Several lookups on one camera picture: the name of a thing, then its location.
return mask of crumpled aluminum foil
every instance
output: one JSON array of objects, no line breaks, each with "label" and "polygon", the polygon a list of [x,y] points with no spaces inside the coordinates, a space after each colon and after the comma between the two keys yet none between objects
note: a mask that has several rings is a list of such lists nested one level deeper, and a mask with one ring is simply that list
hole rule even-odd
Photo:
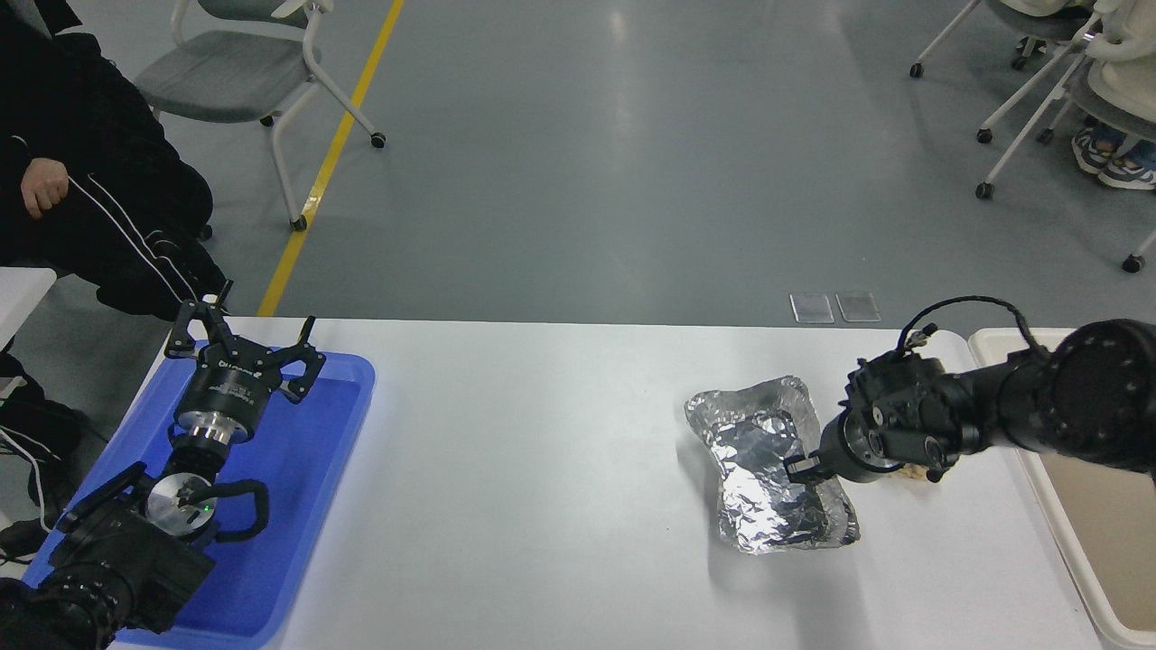
[{"label": "crumpled aluminum foil", "polygon": [[780,377],[686,404],[687,422],[719,467],[719,533],[743,553],[836,548],[859,539],[837,479],[791,482],[783,459],[818,448],[822,428],[806,384]]}]

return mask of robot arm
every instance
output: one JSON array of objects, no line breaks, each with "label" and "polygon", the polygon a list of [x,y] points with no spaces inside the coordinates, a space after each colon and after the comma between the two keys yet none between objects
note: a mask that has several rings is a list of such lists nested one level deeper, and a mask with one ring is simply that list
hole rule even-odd
[{"label": "robot arm", "polygon": [[[325,355],[309,344],[312,317],[294,346],[274,350],[232,334],[220,302],[185,303],[166,345],[166,356],[193,357],[197,369],[160,477],[135,463],[79,501],[58,524],[65,537],[49,559],[53,571],[36,589],[0,579],[0,650],[101,650],[124,627],[165,631],[214,567],[205,548],[265,529],[266,486],[217,475],[230,448],[253,437],[272,393],[299,402]],[[187,331],[193,319],[208,333],[199,349]],[[286,379],[281,370],[297,361],[304,374]],[[253,524],[221,531],[217,500],[245,494],[254,498]]]},{"label": "robot arm", "polygon": [[985,302],[1016,313],[1028,349],[998,365],[947,374],[913,352],[934,325],[910,338],[909,325],[896,349],[860,360],[847,376],[843,413],[824,427],[816,452],[787,460],[792,480],[837,474],[869,482],[912,464],[938,481],[959,457],[992,445],[1156,471],[1156,327],[1094,323],[1048,353],[1014,308]]}]

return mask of white stripe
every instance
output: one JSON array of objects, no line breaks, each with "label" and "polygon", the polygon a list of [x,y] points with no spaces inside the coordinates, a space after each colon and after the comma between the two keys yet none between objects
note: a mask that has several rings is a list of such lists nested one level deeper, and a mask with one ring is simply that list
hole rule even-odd
[{"label": "white stripe", "polygon": [[[104,195],[109,197],[109,199],[112,200],[112,202],[117,206],[117,209],[120,210],[120,214],[125,215],[125,221],[127,221],[128,224],[133,227],[133,230],[136,230],[136,224],[133,222],[132,217],[128,216],[128,210],[126,210],[124,207],[121,207],[120,201],[118,201],[116,197],[113,197],[108,190],[105,190],[104,185],[101,185],[99,183],[97,183],[96,178],[92,178],[91,173],[88,175],[88,179],[92,182],[92,185],[96,185],[97,187],[99,187],[101,191],[104,192]],[[136,236],[140,237],[140,230],[136,230]],[[144,237],[141,237],[141,241],[144,242],[146,246],[148,246],[148,239],[146,239]],[[192,298],[192,300],[195,301],[197,298],[200,297],[200,296],[197,295],[197,290],[193,289],[192,283],[188,282],[188,279],[185,278],[184,274],[180,273],[180,269],[177,268],[177,265],[173,264],[171,259],[169,259],[165,256],[158,256],[158,254],[156,254],[155,252],[153,252],[151,249],[149,249],[149,252],[153,254],[154,259],[163,259],[163,260],[165,260],[165,261],[169,263],[169,268],[171,268],[172,272],[177,274],[177,278],[180,278],[180,281],[185,283],[185,288],[188,289],[188,297],[190,298]]]},{"label": "white stripe", "polygon": [[162,282],[164,282],[164,286],[169,288],[169,291],[170,291],[170,293],[172,293],[172,297],[173,297],[173,298],[176,298],[176,300],[177,300],[177,302],[181,302],[181,301],[183,301],[184,298],[181,298],[181,297],[180,297],[180,296],[179,296],[179,295],[177,294],[177,290],[172,288],[172,285],[170,285],[170,283],[169,283],[169,280],[168,280],[168,279],[166,279],[166,278],[164,276],[164,273],[161,273],[161,269],[160,269],[160,268],[157,268],[156,266],[153,266],[153,263],[151,263],[151,261],[149,261],[149,259],[148,259],[147,257],[144,257],[144,253],[142,253],[142,252],[140,251],[140,249],[139,249],[139,248],[138,248],[138,246],[136,246],[136,245],[135,245],[135,244],[133,243],[133,239],[132,239],[132,237],[129,237],[129,236],[128,236],[128,232],[126,232],[126,231],[125,231],[124,227],[121,227],[121,226],[120,226],[120,223],[119,223],[119,222],[117,222],[116,217],[113,217],[113,216],[112,216],[112,213],[110,213],[110,212],[109,212],[109,209],[108,209],[106,207],[104,207],[103,205],[101,205],[101,201],[96,200],[96,198],[95,198],[95,197],[92,197],[92,194],[89,194],[89,193],[88,193],[88,191],[87,191],[87,190],[84,190],[84,187],[82,187],[80,183],[76,183],[76,180],[75,180],[75,179],[74,179],[74,178],[73,178],[72,176],[69,176],[69,177],[68,177],[68,180],[71,180],[71,182],[72,182],[72,184],[73,184],[73,185],[75,185],[77,190],[80,190],[81,192],[83,192],[83,193],[84,193],[84,195],[86,195],[86,197],[88,197],[88,199],[89,199],[90,201],[92,201],[94,204],[96,204],[96,206],[97,206],[98,208],[101,208],[101,210],[103,210],[103,212],[104,212],[104,214],[106,214],[106,215],[109,216],[109,221],[111,221],[111,222],[112,222],[112,224],[117,227],[117,230],[120,230],[120,234],[121,234],[121,235],[124,235],[125,239],[126,239],[126,241],[128,242],[128,245],[129,245],[129,246],[132,246],[132,249],[133,249],[134,251],[136,251],[136,254],[139,254],[139,256],[140,256],[140,258],[141,258],[142,260],[144,260],[144,264],[147,264],[147,265],[148,265],[148,267],[149,267],[149,268],[151,268],[151,269],[153,269],[154,272],[156,272],[157,276],[160,276],[160,278],[161,278],[161,281],[162,281]]}]

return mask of gray floor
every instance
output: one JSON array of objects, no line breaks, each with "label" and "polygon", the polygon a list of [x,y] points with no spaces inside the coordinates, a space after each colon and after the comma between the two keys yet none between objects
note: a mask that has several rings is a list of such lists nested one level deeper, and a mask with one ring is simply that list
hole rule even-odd
[{"label": "gray floor", "polygon": [[[170,44],[164,2],[72,3],[129,77]],[[1028,77],[985,8],[907,77],[961,5],[410,0],[364,105],[391,147],[354,132],[277,315],[791,326],[791,293],[865,290],[879,327],[972,293],[1039,326],[1156,322],[1156,269],[1119,269],[1154,198],[1079,172],[1075,118],[1028,142],[994,201],[972,195],[1043,90],[975,141]],[[327,17],[324,62],[347,89],[388,8]],[[208,23],[194,9],[188,31]],[[287,135],[302,200],[340,115],[319,96]],[[162,121],[214,187],[230,306],[254,313],[289,237],[267,132]],[[1011,324],[971,306],[936,322]],[[15,352],[111,431],[163,330],[69,278]]]}]

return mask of white table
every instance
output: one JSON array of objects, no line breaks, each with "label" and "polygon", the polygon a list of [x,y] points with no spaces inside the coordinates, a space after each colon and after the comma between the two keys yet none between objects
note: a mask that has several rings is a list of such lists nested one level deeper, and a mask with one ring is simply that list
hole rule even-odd
[{"label": "white table", "polygon": [[55,281],[51,268],[0,266],[0,347],[20,330]]},{"label": "white table", "polygon": [[[230,323],[266,345],[301,325]],[[319,320],[317,346],[369,359],[377,386],[268,648],[1099,648],[1001,450],[940,485],[847,485],[851,547],[750,557],[718,540],[683,401],[794,374],[827,420],[855,357],[895,335]],[[925,349],[973,367],[955,334]]]}]

